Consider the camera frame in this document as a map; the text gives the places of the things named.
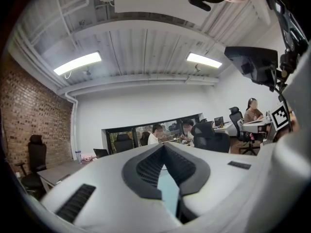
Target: ceiling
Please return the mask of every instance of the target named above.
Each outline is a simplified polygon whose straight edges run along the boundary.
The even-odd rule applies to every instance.
[[[185,82],[198,76],[200,82],[213,85],[214,78],[230,65],[223,54],[225,47],[237,45],[262,20],[262,10],[251,1],[211,4],[211,12],[204,12],[206,17],[194,19],[203,21],[202,25],[153,13],[145,6],[141,12],[116,13],[118,1],[122,0],[34,0],[17,27],[15,46],[37,72],[55,84],[58,94],[120,83],[119,76],[129,75],[131,81],[161,74],[162,80],[178,77]],[[174,10],[177,14],[178,4],[170,14]],[[102,62],[75,69],[68,79],[53,72],[95,51]],[[190,52],[223,65],[219,69],[199,65],[197,70],[195,63],[186,61]]]

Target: fluorescent light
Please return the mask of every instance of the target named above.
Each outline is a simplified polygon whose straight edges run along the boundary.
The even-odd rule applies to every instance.
[[[222,63],[218,61],[215,61],[215,60],[212,60],[212,59],[209,59],[209,58],[206,58],[204,56],[197,55],[194,53],[189,54],[187,60],[191,62],[208,65],[208,66],[215,67],[215,68],[219,68],[222,65]]]
[[[95,53],[91,53],[91,54],[82,56],[78,59],[72,60],[72,61],[56,68],[54,70],[54,72],[56,72],[56,74],[58,74],[58,75],[62,75],[65,72],[69,72],[69,71],[76,69],[78,67],[82,67],[82,66],[89,65],[89,64],[92,64],[95,62],[99,62],[99,61],[102,61],[102,59],[101,59],[100,55],[97,52],[95,52]]]

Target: water bottle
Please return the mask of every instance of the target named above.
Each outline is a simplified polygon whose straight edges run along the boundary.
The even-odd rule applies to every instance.
[[[82,161],[81,161],[81,151],[76,151],[76,157],[77,157],[77,160],[79,161],[79,163],[81,164]]]

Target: woman with long dark hair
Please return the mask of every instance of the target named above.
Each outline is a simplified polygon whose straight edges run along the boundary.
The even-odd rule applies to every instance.
[[[247,109],[244,115],[245,123],[263,119],[263,114],[257,109],[257,105],[258,103],[256,99],[251,98],[248,100]]]

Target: light blue surface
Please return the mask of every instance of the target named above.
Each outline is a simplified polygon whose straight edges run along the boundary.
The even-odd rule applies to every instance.
[[[162,191],[166,208],[175,216],[179,188],[167,170],[161,171],[157,188]]]

